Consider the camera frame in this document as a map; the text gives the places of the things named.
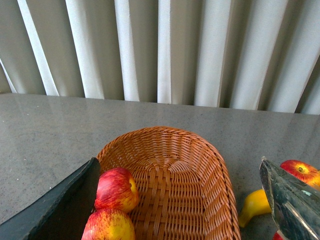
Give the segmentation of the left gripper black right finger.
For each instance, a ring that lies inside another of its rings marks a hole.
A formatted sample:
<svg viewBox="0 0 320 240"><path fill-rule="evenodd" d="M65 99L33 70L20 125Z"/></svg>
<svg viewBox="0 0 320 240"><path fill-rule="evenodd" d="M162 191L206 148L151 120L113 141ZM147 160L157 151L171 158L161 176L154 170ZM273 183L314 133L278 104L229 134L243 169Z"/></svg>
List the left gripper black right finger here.
<svg viewBox="0 0 320 240"><path fill-rule="evenodd" d="M261 158L259 175L271 215L284 240L320 238L320 188Z"/></svg>

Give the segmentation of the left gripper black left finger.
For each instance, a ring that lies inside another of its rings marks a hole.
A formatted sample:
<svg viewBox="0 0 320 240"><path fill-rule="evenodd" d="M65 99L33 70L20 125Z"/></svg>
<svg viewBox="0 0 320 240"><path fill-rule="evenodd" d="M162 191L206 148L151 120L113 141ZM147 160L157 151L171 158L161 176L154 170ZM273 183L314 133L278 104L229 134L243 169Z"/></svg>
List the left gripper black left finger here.
<svg viewBox="0 0 320 240"><path fill-rule="evenodd" d="M0 225L2 240L80 240L100 176L93 157L30 206Z"/></svg>

